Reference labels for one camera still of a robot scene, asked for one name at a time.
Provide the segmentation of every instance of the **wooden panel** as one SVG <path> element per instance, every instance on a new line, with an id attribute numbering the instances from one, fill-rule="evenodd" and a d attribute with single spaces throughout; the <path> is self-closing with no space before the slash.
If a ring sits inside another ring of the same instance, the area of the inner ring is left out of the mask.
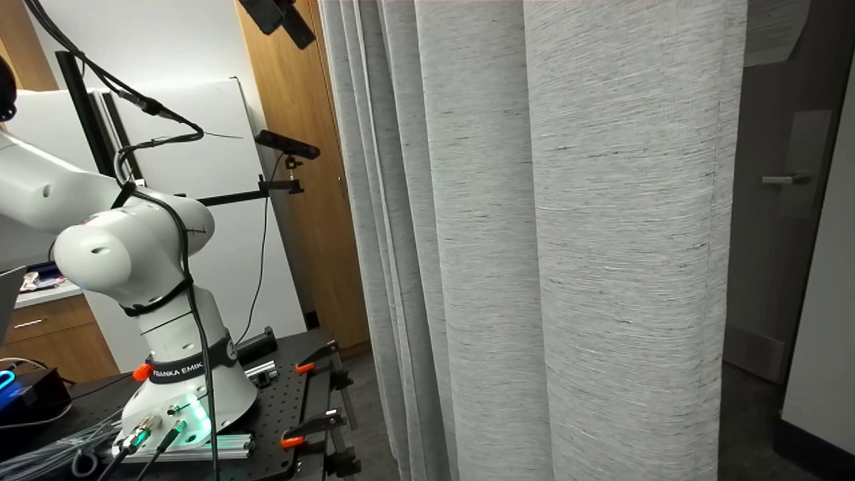
<path id="1" fill-rule="evenodd" d="M 0 53 L 16 69 L 18 89 L 56 90 L 56 78 L 22 0 L 0 0 Z"/>
<path id="2" fill-rule="evenodd" d="M 23 343 L 87 322 L 92 322 L 92 314 L 83 297 L 31 304 L 11 314 L 4 343 Z"/>
<path id="3" fill-rule="evenodd" d="M 303 50 L 283 30 L 265 37 L 237 2 L 234 7 L 266 129 L 319 147 L 319 158 L 297 170 L 303 193 L 277 198 L 297 282 L 310 294 L 324 331 L 342 347 L 364 344 L 368 339 L 365 308 L 317 2 L 297 0 L 299 14 L 317 34 Z"/>
<path id="4" fill-rule="evenodd" d="M 116 375 L 95 322 L 52 331 L 26 343 L 11 343 L 3 356 L 36 357 L 75 383 L 92 383 Z"/>
<path id="5" fill-rule="evenodd" d="M 16 309 L 3 356 L 36 357 L 75 383 L 116 375 L 100 329 L 83 297 Z"/>

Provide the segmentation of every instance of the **green light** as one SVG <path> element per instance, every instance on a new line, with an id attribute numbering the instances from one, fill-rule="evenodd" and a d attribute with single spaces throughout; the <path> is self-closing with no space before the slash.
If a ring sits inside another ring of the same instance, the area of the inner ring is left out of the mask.
<path id="1" fill-rule="evenodd" d="M 138 447 L 148 439 L 148 433 L 153 433 L 153 429 L 138 429 L 138 433 L 132 435 L 130 447 L 138 448 Z"/>
<path id="2" fill-rule="evenodd" d="M 211 417 L 197 397 L 187 397 L 182 423 L 185 423 L 182 447 L 201 447 L 211 435 Z"/>

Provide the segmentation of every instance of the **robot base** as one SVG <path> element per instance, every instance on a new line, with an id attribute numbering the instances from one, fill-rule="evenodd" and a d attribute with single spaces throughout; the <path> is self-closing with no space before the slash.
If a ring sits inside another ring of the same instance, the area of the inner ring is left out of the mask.
<path id="1" fill-rule="evenodd" d="M 211 371 L 215 393 L 215 429 L 237 423 L 255 400 L 255 388 L 245 380 L 241 364 Z M 143 383 L 122 409 L 120 439 L 136 427 L 148 427 L 138 455 L 155 451 L 161 439 L 182 425 L 174 447 L 206 447 L 211 439 L 206 380 L 195 377 L 174 385 Z"/>

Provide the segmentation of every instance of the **door handle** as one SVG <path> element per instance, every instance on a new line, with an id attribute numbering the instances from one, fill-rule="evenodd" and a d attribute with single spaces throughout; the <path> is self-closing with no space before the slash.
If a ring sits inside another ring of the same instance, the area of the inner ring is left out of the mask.
<path id="1" fill-rule="evenodd" d="M 787 186 L 787 185 L 806 185 L 811 176 L 800 174 L 776 174 L 776 176 L 760 176 L 758 182 L 766 186 Z"/>

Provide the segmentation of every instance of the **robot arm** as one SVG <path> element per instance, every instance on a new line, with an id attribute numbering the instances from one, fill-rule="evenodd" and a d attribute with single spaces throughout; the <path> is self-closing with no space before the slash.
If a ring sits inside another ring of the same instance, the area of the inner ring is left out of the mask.
<path id="1" fill-rule="evenodd" d="M 78 285 L 112 297 L 138 322 L 148 347 L 153 377 L 122 409 L 122 433 L 158 425 L 147 455 L 170 429 L 187 425 L 187 439 L 203 447 L 211 433 L 241 419 L 255 400 L 213 297 L 187 282 L 187 254 L 213 234 L 211 210 L 193 198 L 140 189 L 112 209 L 120 186 L 98 174 L 67 165 L 0 130 L 0 213 L 26 226 L 58 233 L 52 260 Z M 207 423 L 207 357 L 215 391 L 215 425 Z"/>
<path id="2" fill-rule="evenodd" d="M 31 229 L 62 233 L 107 210 L 120 186 L 0 130 L 0 213 Z"/>

